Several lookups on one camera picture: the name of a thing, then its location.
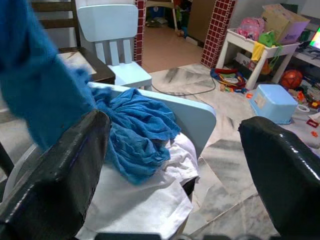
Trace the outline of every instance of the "blue cloth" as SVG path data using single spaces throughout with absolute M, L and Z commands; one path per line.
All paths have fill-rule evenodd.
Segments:
M 44 150 L 81 117 L 98 108 L 112 120 L 106 161 L 141 184 L 170 158 L 163 141 L 180 131 L 163 103 L 129 89 L 90 89 L 88 73 L 69 69 L 25 0 L 0 0 L 0 86 L 11 112 L 26 120 Z
M 111 100 L 111 89 L 94 89 L 97 108 L 112 121 L 106 161 L 131 183 L 141 184 L 170 158 L 164 142 L 180 132 L 175 115 L 162 102 L 131 88 Z
M 0 0 L 0 86 L 44 150 L 95 108 L 81 69 L 68 69 L 25 0 Z

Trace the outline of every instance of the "wooden chair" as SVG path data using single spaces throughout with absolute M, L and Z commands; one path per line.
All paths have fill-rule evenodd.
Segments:
M 69 2 L 32 2 L 32 8 L 38 13 L 72 12 L 72 18 L 43 19 L 40 20 L 40 22 L 44 29 L 74 28 L 76 47 L 60 48 L 60 53 L 70 53 L 68 58 L 80 53 L 93 68 L 92 79 L 94 82 L 106 84 L 115 83 L 116 76 L 110 68 L 100 61 L 93 53 L 81 47 L 76 0 L 71 0 Z

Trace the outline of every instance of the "pink bag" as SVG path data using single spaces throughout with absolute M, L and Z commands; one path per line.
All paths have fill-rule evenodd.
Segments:
M 265 21 L 260 17 L 246 17 L 242 20 L 236 32 L 246 39 L 258 41 L 259 35 L 265 30 Z

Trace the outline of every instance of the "white cloth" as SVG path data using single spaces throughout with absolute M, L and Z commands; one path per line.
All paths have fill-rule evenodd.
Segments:
M 195 147 L 179 134 L 167 147 L 171 159 L 145 184 L 135 186 L 104 164 L 80 240 L 97 233 L 158 233 L 170 238 L 188 217 L 192 204 L 182 184 L 199 175 Z

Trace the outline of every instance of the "wall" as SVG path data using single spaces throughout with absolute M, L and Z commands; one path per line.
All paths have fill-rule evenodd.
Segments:
M 238 0 L 230 20 L 229 28 L 236 28 L 245 17 L 260 17 L 262 6 L 285 3 L 286 0 Z

